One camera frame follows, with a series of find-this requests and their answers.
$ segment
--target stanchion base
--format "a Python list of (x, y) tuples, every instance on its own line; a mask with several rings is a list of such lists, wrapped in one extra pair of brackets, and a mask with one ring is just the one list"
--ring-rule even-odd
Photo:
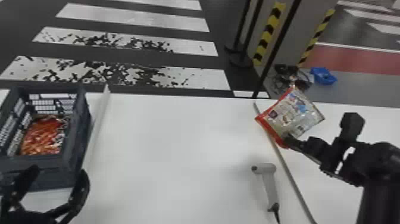
[(251, 68), (253, 66), (253, 61), (249, 57), (246, 56), (241, 60), (240, 54), (231, 54), (229, 56), (229, 63), (240, 68)]
[(234, 40), (227, 41), (225, 44), (225, 51), (227, 51), (229, 54), (231, 53), (239, 53), (242, 50), (241, 44), (239, 43), (236, 47), (233, 45)]

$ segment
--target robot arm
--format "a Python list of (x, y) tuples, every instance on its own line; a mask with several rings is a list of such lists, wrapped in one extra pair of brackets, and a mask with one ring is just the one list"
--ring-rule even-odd
[[(284, 142), (328, 176), (364, 187), (357, 224), (400, 224), (400, 149), (387, 142), (357, 142), (364, 123), (359, 114), (345, 113), (342, 131), (331, 145), (315, 137), (299, 141), (290, 134)], [(344, 157), (350, 147), (354, 152)]]
[[(44, 213), (25, 210), (21, 200), (39, 173), (39, 167), (31, 166), (21, 172), (5, 190), (1, 198), (0, 224), (67, 224), (79, 214), (90, 191), (89, 177), (84, 170), (80, 171), (75, 187), (65, 204)], [(65, 216), (57, 222), (56, 219), (62, 215)]]

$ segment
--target snack bag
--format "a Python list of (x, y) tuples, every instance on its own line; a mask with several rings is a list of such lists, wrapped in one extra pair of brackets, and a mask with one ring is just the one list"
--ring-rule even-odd
[(282, 140), (284, 133), (298, 138), (325, 117), (298, 88), (292, 86), (272, 107), (255, 119), (279, 146), (287, 148)]

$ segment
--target red item in crate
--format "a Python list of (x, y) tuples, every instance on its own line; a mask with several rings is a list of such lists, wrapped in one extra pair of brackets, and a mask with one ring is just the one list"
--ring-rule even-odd
[(66, 125), (65, 118), (55, 115), (38, 116), (23, 138), (21, 155), (58, 154)]

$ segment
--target black plastic crate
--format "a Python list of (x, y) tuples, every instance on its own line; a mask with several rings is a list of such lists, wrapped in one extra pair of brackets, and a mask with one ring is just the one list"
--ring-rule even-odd
[[(0, 107), (0, 192), (20, 171), (36, 164), (42, 171), (32, 191), (74, 185), (90, 137), (91, 115), (82, 85), (35, 83), (10, 90)], [(24, 134), (37, 115), (68, 116), (58, 154), (21, 155)]]

